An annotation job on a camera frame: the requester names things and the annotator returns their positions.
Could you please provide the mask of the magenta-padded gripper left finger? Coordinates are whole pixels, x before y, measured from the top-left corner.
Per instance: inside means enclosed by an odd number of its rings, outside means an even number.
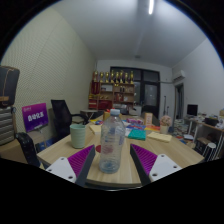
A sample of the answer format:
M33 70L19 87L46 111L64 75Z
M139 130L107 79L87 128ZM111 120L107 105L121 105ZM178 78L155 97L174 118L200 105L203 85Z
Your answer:
M91 145L69 158L60 157L46 171L83 187L94 157L95 146Z

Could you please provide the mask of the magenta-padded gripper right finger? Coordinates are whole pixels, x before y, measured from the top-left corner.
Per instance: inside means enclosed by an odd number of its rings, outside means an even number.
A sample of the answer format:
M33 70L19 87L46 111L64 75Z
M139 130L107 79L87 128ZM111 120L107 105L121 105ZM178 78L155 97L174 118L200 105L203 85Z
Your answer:
M130 145L130 154L143 186L181 170L167 155L156 155L135 144Z

